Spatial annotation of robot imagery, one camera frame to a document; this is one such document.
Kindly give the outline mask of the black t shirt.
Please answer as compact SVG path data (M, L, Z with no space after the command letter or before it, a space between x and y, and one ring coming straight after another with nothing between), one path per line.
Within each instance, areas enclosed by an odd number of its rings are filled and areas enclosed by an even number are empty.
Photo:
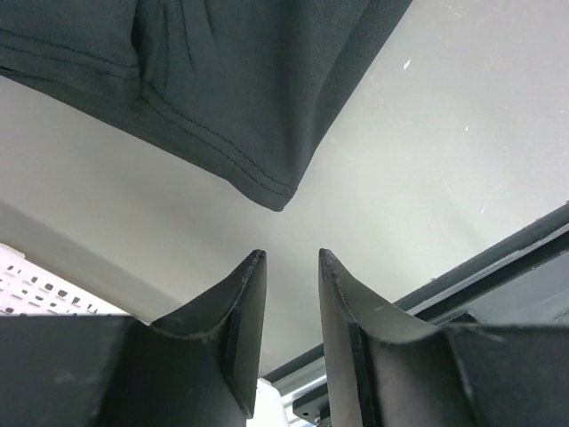
M4 1L1 73L282 211L406 1Z

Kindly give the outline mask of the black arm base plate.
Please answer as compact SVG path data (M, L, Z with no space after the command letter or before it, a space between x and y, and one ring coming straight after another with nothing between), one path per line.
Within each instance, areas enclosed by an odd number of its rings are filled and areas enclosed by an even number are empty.
M433 325L567 325L568 207L563 205L395 305ZM265 376L282 395L291 426L328 424L324 349Z

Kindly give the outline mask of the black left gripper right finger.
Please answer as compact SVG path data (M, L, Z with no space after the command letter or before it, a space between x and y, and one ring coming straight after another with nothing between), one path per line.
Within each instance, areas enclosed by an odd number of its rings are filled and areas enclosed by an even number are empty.
M376 294L329 250L318 293L334 426L473 426L448 337Z

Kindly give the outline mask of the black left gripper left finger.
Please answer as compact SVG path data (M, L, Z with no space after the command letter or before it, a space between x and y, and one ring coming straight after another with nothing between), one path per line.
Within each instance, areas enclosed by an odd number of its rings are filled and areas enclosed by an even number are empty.
M98 426L244 426L252 419L267 255L252 251L219 284L145 326L130 325Z

